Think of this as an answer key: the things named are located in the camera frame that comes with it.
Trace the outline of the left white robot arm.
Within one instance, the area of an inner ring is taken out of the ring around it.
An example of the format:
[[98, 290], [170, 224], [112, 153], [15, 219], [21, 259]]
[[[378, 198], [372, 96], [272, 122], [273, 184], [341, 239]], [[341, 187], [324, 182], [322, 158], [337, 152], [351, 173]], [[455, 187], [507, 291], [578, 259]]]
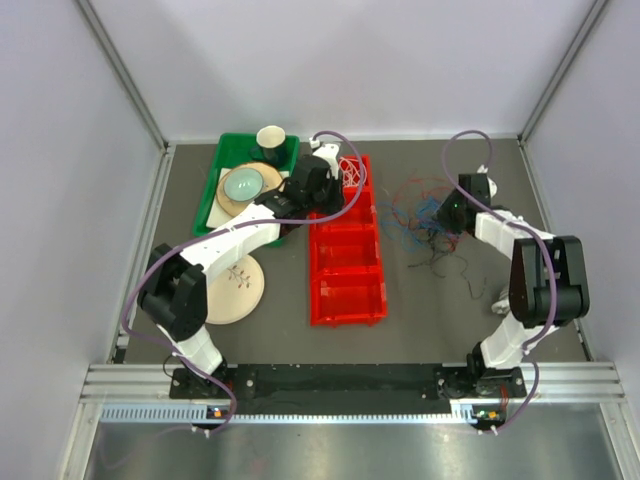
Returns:
[[137, 303], [193, 372], [192, 384], [203, 395], [220, 394], [227, 382], [224, 357], [205, 326], [209, 285], [252, 251], [307, 223], [310, 215], [329, 217], [344, 204], [337, 158], [305, 155], [280, 185], [231, 221], [185, 247], [163, 244], [152, 251]]

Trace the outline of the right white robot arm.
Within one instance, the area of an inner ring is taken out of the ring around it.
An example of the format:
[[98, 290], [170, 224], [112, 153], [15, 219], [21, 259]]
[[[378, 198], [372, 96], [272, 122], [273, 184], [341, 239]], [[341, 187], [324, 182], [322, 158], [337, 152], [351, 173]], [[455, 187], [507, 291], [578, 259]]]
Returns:
[[438, 371], [443, 397], [494, 397], [509, 389], [521, 378], [522, 360], [542, 339], [590, 309], [582, 242], [492, 208], [495, 190], [484, 172], [462, 174], [436, 213], [449, 232], [468, 233], [510, 262], [508, 311], [494, 333], [474, 346], [464, 367]]

